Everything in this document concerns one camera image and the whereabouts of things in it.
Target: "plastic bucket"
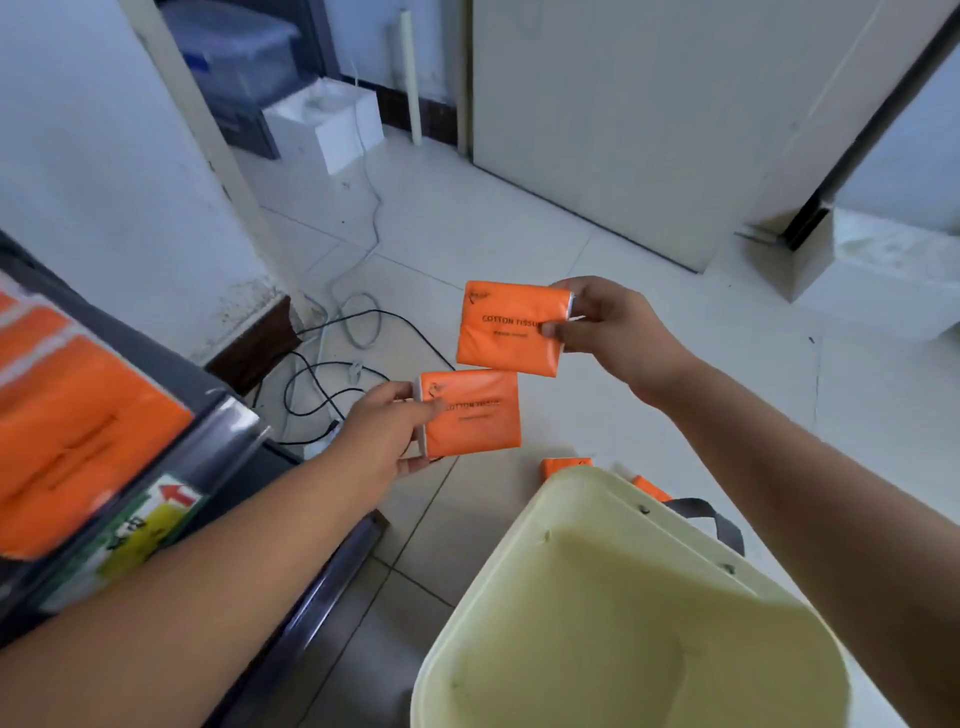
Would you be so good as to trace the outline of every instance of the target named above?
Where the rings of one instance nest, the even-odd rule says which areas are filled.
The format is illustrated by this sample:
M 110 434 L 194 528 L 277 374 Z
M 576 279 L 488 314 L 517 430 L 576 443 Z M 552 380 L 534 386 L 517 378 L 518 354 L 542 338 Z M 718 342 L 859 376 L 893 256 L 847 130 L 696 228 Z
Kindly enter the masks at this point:
M 551 477 L 420 668 L 415 728 L 842 726 L 835 639 L 621 478 Z

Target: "plastic storage box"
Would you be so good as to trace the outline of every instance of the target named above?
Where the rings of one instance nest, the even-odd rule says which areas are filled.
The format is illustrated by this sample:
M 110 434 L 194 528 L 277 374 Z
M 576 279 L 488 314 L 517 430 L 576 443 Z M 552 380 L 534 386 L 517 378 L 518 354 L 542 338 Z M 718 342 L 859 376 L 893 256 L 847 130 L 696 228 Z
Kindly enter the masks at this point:
M 414 728 L 840 728 L 818 616 L 695 525 L 596 468 L 553 475 L 420 668 Z
M 298 76 L 286 20 L 214 0 L 174 0 L 161 8 L 183 59 L 207 96 L 259 103 Z

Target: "black strap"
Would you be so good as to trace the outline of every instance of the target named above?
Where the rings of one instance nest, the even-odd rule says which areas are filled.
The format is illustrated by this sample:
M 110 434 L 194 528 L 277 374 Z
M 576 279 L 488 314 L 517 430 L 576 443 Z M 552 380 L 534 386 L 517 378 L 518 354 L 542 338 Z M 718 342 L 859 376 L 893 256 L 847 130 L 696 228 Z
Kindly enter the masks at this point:
M 713 519 L 717 526 L 717 541 L 741 556 L 746 555 L 740 529 L 730 519 L 717 513 L 716 509 L 702 498 L 678 497 L 664 501 L 663 505 L 685 519 Z

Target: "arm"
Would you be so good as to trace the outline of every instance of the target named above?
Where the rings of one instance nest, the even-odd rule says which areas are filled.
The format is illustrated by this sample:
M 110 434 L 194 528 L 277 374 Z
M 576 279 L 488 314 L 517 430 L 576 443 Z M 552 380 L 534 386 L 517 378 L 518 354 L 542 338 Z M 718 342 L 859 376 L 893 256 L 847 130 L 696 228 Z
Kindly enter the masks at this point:
M 0 653 L 5 724 L 200 726 L 442 408 L 372 389 L 321 456 Z
M 674 422 L 911 725 L 960 724 L 960 527 L 697 359 L 637 292 L 555 285 L 586 318 L 544 333 Z

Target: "white tiled floor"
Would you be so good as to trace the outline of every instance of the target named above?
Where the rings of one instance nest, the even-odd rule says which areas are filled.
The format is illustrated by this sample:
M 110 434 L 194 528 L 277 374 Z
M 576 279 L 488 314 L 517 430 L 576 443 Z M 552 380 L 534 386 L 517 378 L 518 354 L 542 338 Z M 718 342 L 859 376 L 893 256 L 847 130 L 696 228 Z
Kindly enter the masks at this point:
M 305 168 L 237 153 L 303 289 L 331 310 L 329 284 L 374 244 L 374 197 L 359 163 L 333 180 Z M 382 245 L 339 280 L 336 297 L 373 293 L 409 318 L 453 360 L 462 288 L 468 279 L 548 283 L 594 274 L 642 290 L 696 353 L 735 376 L 798 423 L 866 466 L 960 520 L 960 335 L 906 345 L 828 322 L 792 306 L 781 291 L 789 255 L 732 238 L 695 276 L 590 223 L 470 166 L 443 145 L 414 148 L 388 130 L 371 151 L 370 175 L 383 196 Z M 369 302 L 355 301 L 347 312 Z M 355 335 L 372 333 L 357 320 Z M 315 360 L 316 343 L 305 345 Z M 340 327 L 324 359 L 360 360 L 390 378 L 442 369 L 402 322 L 388 319 L 376 344 L 355 349 Z M 291 364 L 268 379 L 261 410 L 279 422 Z M 330 389 L 346 367 L 319 370 Z M 368 387 L 377 377 L 364 374 Z M 589 358 L 564 357 L 557 379 L 521 375 L 524 446 L 445 460 L 399 481 L 382 505 L 392 522 L 370 561 L 274 703 L 275 726 L 405 725 L 410 690 L 426 650 L 538 485 L 545 456 L 589 455 L 620 463 L 677 496 L 705 497 L 744 530 L 748 557 L 794 589 L 676 429 L 625 396 Z M 352 395 L 338 402 L 348 407 Z M 302 382 L 297 407 L 318 402 Z M 294 419 L 288 439 L 323 423 Z M 882 697 L 854 671 L 852 724 L 898 725 Z

